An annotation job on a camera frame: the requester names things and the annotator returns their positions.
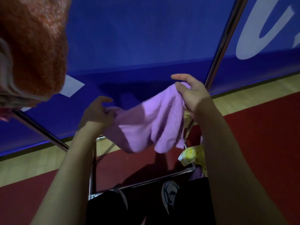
metal frame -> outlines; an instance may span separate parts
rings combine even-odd
[[[231,11],[229,20],[227,22],[227,26],[224,30],[224,33],[222,35],[221,41],[219,43],[219,47],[218,50],[216,52],[216,55],[214,57],[214,60],[212,62],[212,66],[210,68],[210,71],[208,73],[208,77],[206,79],[205,82],[205,87],[207,89],[210,88],[210,86],[212,85],[213,79],[216,76],[217,70],[220,66],[221,60],[225,54],[225,51],[227,49],[227,46],[229,44],[229,41],[234,33],[234,30],[238,24],[238,21],[242,15],[242,12],[244,10],[244,7],[246,6],[248,0],[236,0],[234,3],[234,7]],[[50,133],[47,129],[45,129],[43,126],[41,126],[39,123],[37,123],[35,120],[33,120],[31,117],[29,117],[27,114],[25,114],[23,111],[21,110],[13,110],[13,113],[15,114],[15,118],[20,121],[21,123],[25,124],[26,126],[28,126],[30,129],[32,129],[33,131],[37,132],[38,134],[44,136],[46,139],[48,139],[51,143],[53,143],[54,145],[58,146],[59,148],[61,148],[63,151],[67,152],[69,149],[69,146],[66,145],[65,143],[63,143],[61,140],[59,140],[55,135],[53,135],[52,133]],[[186,131],[186,135],[184,137],[184,140],[186,141],[187,137],[189,136],[189,133],[192,129],[194,125],[194,120],[191,118],[187,127],[187,131]],[[105,136],[100,136],[96,139],[96,141],[99,140],[103,140],[105,139]],[[94,149],[93,151],[93,162],[92,162],[92,167],[91,167],[91,175],[90,175],[90,182],[89,182],[89,197],[88,199],[92,199],[98,195],[100,195],[103,191],[101,192],[97,192],[95,193],[95,182],[94,182],[94,178],[95,178],[95,168],[96,168],[96,150]],[[173,174],[169,174],[169,175],[165,175],[159,178],[155,178],[149,181],[144,181],[144,182],[140,182],[140,183],[136,183],[133,185],[127,185],[127,186],[123,186],[120,189],[124,189],[124,188],[135,188],[138,186],[142,186],[142,185],[146,185],[152,182],[156,182],[165,178],[170,178],[170,177],[174,177],[174,176],[178,176],[181,174],[186,174],[186,173],[190,173],[192,171],[195,170],[195,164],[193,164],[192,167],[187,168],[183,171],[179,171]]]

hand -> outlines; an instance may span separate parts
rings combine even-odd
[[[203,110],[213,106],[210,94],[206,90],[204,84],[196,78],[184,73],[173,74],[171,75],[171,78],[174,80],[186,81],[190,85],[190,89],[188,89],[179,82],[175,83],[177,90],[182,95],[187,109],[194,119],[195,117],[200,116]]]
[[[114,121],[113,111],[110,110],[106,114],[102,103],[110,103],[112,101],[111,98],[106,96],[96,98],[84,111],[78,128],[86,130],[88,134],[91,134],[93,137],[101,135]]]

pink towel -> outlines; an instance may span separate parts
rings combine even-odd
[[[116,117],[104,136],[125,152],[140,152],[152,144],[158,153],[173,146],[183,149],[185,104],[175,84],[130,110],[108,109],[114,109]]]

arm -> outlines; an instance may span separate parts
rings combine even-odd
[[[100,96],[85,110],[68,150],[42,204],[31,224],[84,224],[88,203],[89,177],[96,138],[113,122],[113,114],[104,114]]]
[[[229,126],[204,85],[188,74],[189,90],[176,82],[194,120],[203,133],[205,161],[217,224],[287,224],[249,168]]]

red floor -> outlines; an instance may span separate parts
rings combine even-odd
[[[225,116],[256,177],[291,224],[300,221],[300,92]],[[189,144],[198,144],[193,128]],[[115,151],[98,158],[97,190],[155,178],[182,166],[165,155]],[[29,224],[56,171],[0,188],[1,224]]]

